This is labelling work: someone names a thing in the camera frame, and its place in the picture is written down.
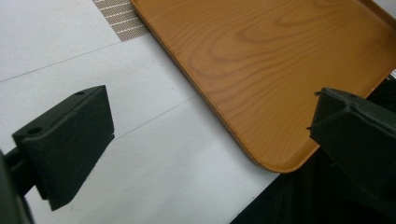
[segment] wood grain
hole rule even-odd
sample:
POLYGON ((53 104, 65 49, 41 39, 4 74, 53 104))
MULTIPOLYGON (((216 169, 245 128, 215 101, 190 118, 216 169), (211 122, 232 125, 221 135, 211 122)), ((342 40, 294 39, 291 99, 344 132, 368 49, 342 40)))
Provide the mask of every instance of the wood grain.
POLYGON ((367 96, 396 68, 394 19, 359 0, 132 0, 192 85, 258 164, 299 168, 330 87, 367 96))

